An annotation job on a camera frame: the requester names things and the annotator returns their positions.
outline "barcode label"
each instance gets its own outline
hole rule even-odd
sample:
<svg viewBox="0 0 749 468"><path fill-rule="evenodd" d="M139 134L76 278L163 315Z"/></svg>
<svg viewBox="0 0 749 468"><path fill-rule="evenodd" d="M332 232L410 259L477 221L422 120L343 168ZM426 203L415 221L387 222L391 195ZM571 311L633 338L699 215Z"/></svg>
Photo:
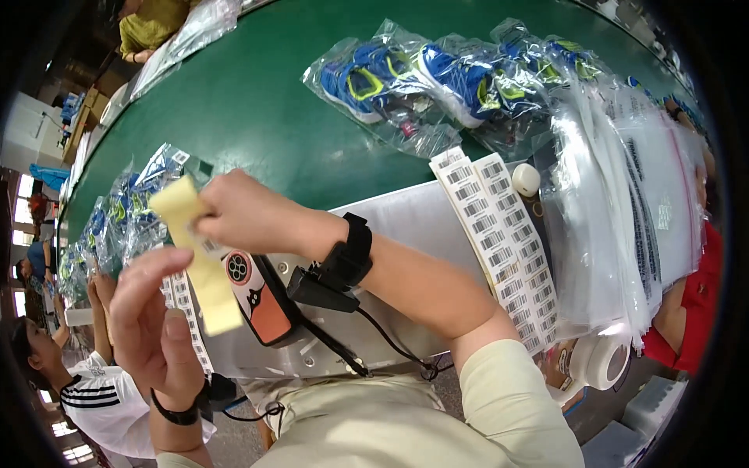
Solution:
<svg viewBox="0 0 749 468"><path fill-rule="evenodd" d="M543 285L548 278L549 270L543 270L538 275L532 277L528 284L530 285L531 289L536 289L538 286Z"/></svg>
<svg viewBox="0 0 749 468"><path fill-rule="evenodd" d="M473 174L473 171L470 170L470 167L464 165L463 167L459 167L453 172L450 172L447 175L447 181L451 184L460 182L464 178L469 177L471 174Z"/></svg>
<svg viewBox="0 0 749 468"><path fill-rule="evenodd" d="M502 172L502 164L499 162L495 162L494 164L488 167L485 167L481 170L481 173L484 175L484 179L494 177L495 175L501 172Z"/></svg>
<svg viewBox="0 0 749 468"><path fill-rule="evenodd" d="M489 250L503 240L505 240L505 234L502 234L502 231L495 231L487 237L484 237L484 240L481 241L481 248Z"/></svg>
<svg viewBox="0 0 749 468"><path fill-rule="evenodd" d="M517 243L521 243L533 233L533 227L530 224L526 224L522 228L512 233L512 240Z"/></svg>
<svg viewBox="0 0 749 468"><path fill-rule="evenodd" d="M507 216L505 218L505 226L507 226L508 228L511 228L512 226L522 221L524 217L525 217L525 211L523 210L523 208L520 208L514 211L510 216Z"/></svg>
<svg viewBox="0 0 749 468"><path fill-rule="evenodd" d="M462 189L455 192L455 196L458 197L458 201L463 201L471 195L475 195L481 191L481 186L478 182L471 182Z"/></svg>
<svg viewBox="0 0 749 468"><path fill-rule="evenodd" d="M468 206L463 208L463 211L465 211L466 216L473 216L481 210L486 210L488 207L489 203L485 199L479 198L478 200L471 201Z"/></svg>
<svg viewBox="0 0 749 468"><path fill-rule="evenodd" d="M553 299L551 299L549 300L549 302L541 306L539 310L536 312L536 314L539 315L539 318L543 318L546 314L551 312L551 309L553 309L556 304L557 303Z"/></svg>
<svg viewBox="0 0 749 468"><path fill-rule="evenodd" d="M509 187L510 187L510 182L507 179L501 179L489 185L489 192L492 195L499 195L500 192L504 192Z"/></svg>
<svg viewBox="0 0 749 468"><path fill-rule="evenodd" d="M512 249L510 249L509 247L505 247L504 249L500 249L496 254L489 257L489 264L492 267L495 267L507 261L507 259L510 257L512 257Z"/></svg>
<svg viewBox="0 0 749 468"><path fill-rule="evenodd" d="M534 240L520 250L520 255L522 255L523 258L528 258L532 253L534 253L540 247L541 247L541 243L537 240Z"/></svg>
<svg viewBox="0 0 749 468"><path fill-rule="evenodd" d="M517 293L521 288L523 287L523 280L522 279L516 279L509 285L507 285L504 289L500 291L500 296L502 299L507 299L511 295Z"/></svg>
<svg viewBox="0 0 749 468"><path fill-rule="evenodd" d="M523 309L512 318L512 324L515 326L518 326L524 321L528 320L528 317L530 317L530 310Z"/></svg>
<svg viewBox="0 0 749 468"><path fill-rule="evenodd" d="M445 169L447 166L463 159L464 157L463 151L456 151L453 154L448 153L445 160L437 164L437 166L439 166L440 169Z"/></svg>
<svg viewBox="0 0 749 468"><path fill-rule="evenodd" d="M538 336L534 336L530 340L524 341L523 345L525 346L525 349L530 353L531 351L533 351L533 349L536 346L539 345L540 342L541 342L541 340L539 340L539 337Z"/></svg>
<svg viewBox="0 0 749 468"><path fill-rule="evenodd" d="M536 326L532 323L527 324L523 328L518 330L518 334L520 335L520 339L527 338L528 335L536 331Z"/></svg>
<svg viewBox="0 0 749 468"><path fill-rule="evenodd" d="M504 211L516 203L518 203L518 197L511 193L497 202L497 208Z"/></svg>
<svg viewBox="0 0 749 468"><path fill-rule="evenodd" d="M530 275L532 273L535 273L539 270L546 262L544 262L544 256L539 255L538 257L532 259L528 262L528 264L525 266L525 274Z"/></svg>
<svg viewBox="0 0 749 468"><path fill-rule="evenodd" d="M549 294L551 294L551 286L547 286L546 288L541 289L538 293L536 293L535 296L533 296L533 302L535 304L540 303L542 300L549 297Z"/></svg>
<svg viewBox="0 0 749 468"><path fill-rule="evenodd" d="M479 232L486 231L495 224L497 224L497 218L493 214L488 214L480 217L471 227L473 228L473 233L478 234Z"/></svg>
<svg viewBox="0 0 749 468"><path fill-rule="evenodd" d="M511 300L507 304L507 307L505 307L505 310L507 311L508 314L511 314L512 312L515 312L516 310L518 310L518 307L520 307L523 304L525 304L526 301L527 301L527 299L525 297L525 294L522 294L522 295L514 298L513 300Z"/></svg>
<svg viewBox="0 0 749 468"><path fill-rule="evenodd" d="M497 282L501 283L510 276L516 274L518 272L518 264L510 264L504 267L499 273L497 273Z"/></svg>
<svg viewBox="0 0 749 468"><path fill-rule="evenodd" d="M549 316L549 318L541 322L541 330L546 331L550 329L554 325L554 322L556 321L557 321L556 315Z"/></svg>

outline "red shirt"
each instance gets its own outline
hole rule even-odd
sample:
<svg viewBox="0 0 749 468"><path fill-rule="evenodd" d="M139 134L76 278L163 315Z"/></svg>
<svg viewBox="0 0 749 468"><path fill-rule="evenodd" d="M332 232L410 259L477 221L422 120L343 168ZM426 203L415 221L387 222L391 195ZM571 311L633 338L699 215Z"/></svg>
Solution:
<svg viewBox="0 0 749 468"><path fill-rule="evenodd" d="M712 333L715 321L715 306L721 287L723 266L723 239L705 222L707 243L697 271L687 276L682 297L682 307L687 309L687 324L684 330L682 353L677 356L671 346L658 331L651 326L643 336L643 353L665 365L687 371L694 376L700 367L700 360Z"/></svg>

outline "white shirt with black stripes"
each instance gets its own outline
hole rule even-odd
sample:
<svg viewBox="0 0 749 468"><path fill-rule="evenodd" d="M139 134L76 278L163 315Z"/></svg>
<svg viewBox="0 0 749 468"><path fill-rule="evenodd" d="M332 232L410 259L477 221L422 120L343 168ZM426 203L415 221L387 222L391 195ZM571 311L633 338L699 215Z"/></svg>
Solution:
<svg viewBox="0 0 749 468"><path fill-rule="evenodd" d="M73 382L60 390L65 413L94 442L133 458L155 458L148 430L149 403L133 378L116 365L107 365L96 351L67 370ZM203 442L216 426L202 419Z"/></svg>

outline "worker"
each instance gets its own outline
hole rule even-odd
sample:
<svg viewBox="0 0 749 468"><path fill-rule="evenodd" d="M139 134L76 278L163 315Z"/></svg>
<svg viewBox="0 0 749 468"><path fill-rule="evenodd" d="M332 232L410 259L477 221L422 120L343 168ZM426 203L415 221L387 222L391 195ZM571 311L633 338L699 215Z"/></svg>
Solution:
<svg viewBox="0 0 749 468"><path fill-rule="evenodd" d="M30 283L40 296L43 296L42 285L45 282L55 284L57 274L57 252L48 240L32 242L26 250L26 256L16 264L16 278L25 288Z"/></svg>
<svg viewBox="0 0 749 468"><path fill-rule="evenodd" d="M683 127L697 132L687 114L673 99L664 100L666 110ZM704 172L698 167L697 195L703 209L716 208L715 201L708 197L714 193L717 172L715 158L705 146L703 148ZM643 353L663 364L697 374L715 322L715 307L721 289L723 268L723 238L710 221L703 222L706 243L697 271L678 280L663 295L658 313L653 317L652 327L643 336Z"/></svg>
<svg viewBox="0 0 749 468"><path fill-rule="evenodd" d="M13 356L29 382L60 395L61 410L94 442L127 457L154 458L148 431L148 388L112 365L103 301L108 306L114 290L114 280L105 275L97 274L88 283L94 351L87 359L72 368L63 365L61 347L69 336L64 314L59 315L62 326L53 337L26 317L15 319L10 337ZM201 424L198 438L207 441L216 428L204 419Z"/></svg>
<svg viewBox="0 0 749 468"><path fill-rule="evenodd" d="M144 64L175 32L200 0L114 0L122 4L120 53L125 61Z"/></svg>
<svg viewBox="0 0 749 468"><path fill-rule="evenodd" d="M199 198L210 215L195 221L195 231L247 252L323 261L347 240L345 219L304 208L238 169L214 178ZM189 326L159 291L193 255L174 247L145 253L123 271L112 298L118 364L153 389L160 468L213 466L195 420L203 373ZM410 375L276 389L284 411L267 423L277 441L255 468L583 466L559 405L485 285L378 234L369 255L361 286L449 345L466 422L435 409L430 385Z"/></svg>

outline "factory floor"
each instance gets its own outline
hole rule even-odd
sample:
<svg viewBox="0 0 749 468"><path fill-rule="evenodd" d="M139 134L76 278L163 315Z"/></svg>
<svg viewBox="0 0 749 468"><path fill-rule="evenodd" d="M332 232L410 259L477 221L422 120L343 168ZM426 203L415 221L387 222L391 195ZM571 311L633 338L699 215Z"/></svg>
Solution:
<svg viewBox="0 0 749 468"><path fill-rule="evenodd" d="M652 375L673 378L671 369L646 357L633 358L629 369L611 389L601 392L588 389L585 400L567 415L567 422L582 445L610 421L619 419L626 404L640 391ZM434 381L434 388L442 399L447 413L463 420L461 390L454 369L445 371ZM240 417L252 417L249 404L231 411ZM218 431L208 442L208 451L217 468L250 467L264 453L255 423L233 421L221 413L214 416Z"/></svg>

